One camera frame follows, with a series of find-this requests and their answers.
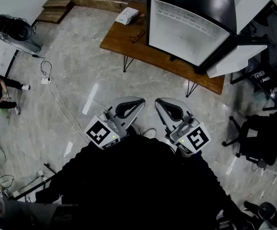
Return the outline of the person's black clothing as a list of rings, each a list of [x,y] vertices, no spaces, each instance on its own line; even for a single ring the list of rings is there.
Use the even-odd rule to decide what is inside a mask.
[[[78,225],[92,229],[252,230],[213,213],[198,192],[180,151],[156,138],[131,135],[105,149],[118,154],[108,192],[84,201]]]

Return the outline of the grey bin with black bag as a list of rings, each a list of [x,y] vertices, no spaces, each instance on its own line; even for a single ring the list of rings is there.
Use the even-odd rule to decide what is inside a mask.
[[[43,46],[27,20],[5,14],[0,15],[0,41],[32,53],[40,52]]]

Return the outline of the dark framed glasses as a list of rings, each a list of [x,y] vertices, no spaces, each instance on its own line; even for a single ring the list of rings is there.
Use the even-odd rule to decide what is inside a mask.
[[[140,30],[137,34],[135,34],[134,36],[130,36],[131,38],[131,42],[134,44],[136,43],[143,35],[145,34],[144,30]]]

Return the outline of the wooden staircase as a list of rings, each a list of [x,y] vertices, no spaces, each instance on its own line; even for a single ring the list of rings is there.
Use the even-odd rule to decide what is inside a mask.
[[[48,0],[42,6],[43,10],[36,21],[60,24],[73,7],[74,4],[71,0]]]

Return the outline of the person's white shoe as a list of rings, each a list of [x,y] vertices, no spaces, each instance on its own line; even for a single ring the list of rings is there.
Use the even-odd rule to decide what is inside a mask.
[[[149,129],[147,129],[146,131],[144,131],[142,133],[142,136],[147,137],[149,139],[155,138],[155,136],[156,136],[156,129],[149,128]]]
[[[143,132],[141,131],[141,128],[135,124],[132,124],[131,127],[133,128],[133,130],[136,132],[137,135],[142,135]]]

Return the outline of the person's left forearm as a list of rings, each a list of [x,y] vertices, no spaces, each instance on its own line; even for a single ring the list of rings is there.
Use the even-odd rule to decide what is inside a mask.
[[[53,176],[48,188],[36,193],[36,202],[51,204],[61,198],[62,204],[82,204],[108,192],[117,161],[114,151],[89,144]]]

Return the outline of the person's right white shoe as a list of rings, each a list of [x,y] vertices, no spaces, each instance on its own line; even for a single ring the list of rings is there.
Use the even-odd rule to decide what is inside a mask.
[[[142,136],[147,137],[149,139],[155,138],[155,136],[156,136],[156,129],[149,128],[149,129],[147,129],[146,131],[144,131],[142,133]]]

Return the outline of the long wooden plank bench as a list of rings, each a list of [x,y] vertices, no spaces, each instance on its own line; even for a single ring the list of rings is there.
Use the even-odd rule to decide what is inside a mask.
[[[71,0],[75,6],[121,12],[131,0]]]

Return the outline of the wooden table with hairpin legs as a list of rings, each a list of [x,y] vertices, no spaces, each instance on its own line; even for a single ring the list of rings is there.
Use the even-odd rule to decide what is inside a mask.
[[[195,73],[194,67],[181,59],[170,61],[169,54],[146,45],[147,38],[145,34],[137,42],[132,43],[131,37],[137,35],[141,30],[147,32],[147,21],[144,21],[141,25],[137,25],[136,20],[128,25],[114,22],[101,42],[100,48],[154,65],[218,95],[222,94],[224,76],[209,78],[207,74]]]

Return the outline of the person's right forearm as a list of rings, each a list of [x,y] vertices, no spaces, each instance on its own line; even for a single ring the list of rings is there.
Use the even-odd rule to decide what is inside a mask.
[[[224,217],[232,221],[236,227],[242,227],[244,219],[241,211],[231,198],[226,195],[217,176],[202,158],[201,152],[190,157],[182,157],[182,163],[191,172],[194,185],[197,186],[198,192],[203,194],[201,197],[207,201],[205,205],[215,214],[223,210]]]

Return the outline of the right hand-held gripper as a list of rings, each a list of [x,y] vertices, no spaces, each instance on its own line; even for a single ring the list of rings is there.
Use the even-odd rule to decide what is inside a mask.
[[[172,143],[183,155],[198,153],[211,141],[204,123],[190,115],[191,111],[184,102],[173,98],[157,98],[155,108],[162,123],[172,132],[169,135]]]

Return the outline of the black metal frame desk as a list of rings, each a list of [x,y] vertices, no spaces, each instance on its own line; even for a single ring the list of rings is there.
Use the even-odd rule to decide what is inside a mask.
[[[274,103],[273,107],[264,107],[263,111],[277,110],[277,46],[270,46],[249,59],[247,67],[241,73],[241,76],[231,78],[230,84],[251,80],[255,90],[263,91],[266,99]]]

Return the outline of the white tissue pack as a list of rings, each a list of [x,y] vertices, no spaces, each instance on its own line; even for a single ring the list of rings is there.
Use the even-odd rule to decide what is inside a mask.
[[[119,13],[115,21],[123,25],[127,25],[138,15],[138,13],[138,10],[131,7],[126,7],[121,13]]]

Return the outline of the person's left white shoe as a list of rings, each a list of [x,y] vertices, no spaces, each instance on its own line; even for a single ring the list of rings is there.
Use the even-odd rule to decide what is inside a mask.
[[[133,128],[133,130],[136,132],[137,135],[142,135],[143,132],[141,131],[141,128],[135,124],[132,124],[131,127]]]

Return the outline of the black mini fridge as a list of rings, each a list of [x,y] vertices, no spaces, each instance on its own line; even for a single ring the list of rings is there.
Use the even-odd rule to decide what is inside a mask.
[[[158,14],[167,4],[191,12],[220,28],[217,40],[175,19]],[[190,63],[196,73],[210,78],[237,72],[267,49],[266,36],[237,34],[234,0],[147,0],[147,45]]]

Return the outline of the black office chair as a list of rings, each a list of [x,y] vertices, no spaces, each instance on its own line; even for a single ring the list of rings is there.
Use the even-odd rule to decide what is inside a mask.
[[[229,117],[233,122],[238,137],[230,142],[222,142],[227,147],[239,143],[239,151],[236,157],[244,156],[248,161],[260,168],[272,166],[277,160],[277,113],[269,116],[247,116],[245,122],[239,125],[233,116]]]

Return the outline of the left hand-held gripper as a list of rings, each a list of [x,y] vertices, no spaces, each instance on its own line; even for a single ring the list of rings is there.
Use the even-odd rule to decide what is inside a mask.
[[[94,116],[84,133],[101,150],[106,150],[129,136],[126,129],[135,121],[145,106],[140,97],[115,99],[99,116]]]

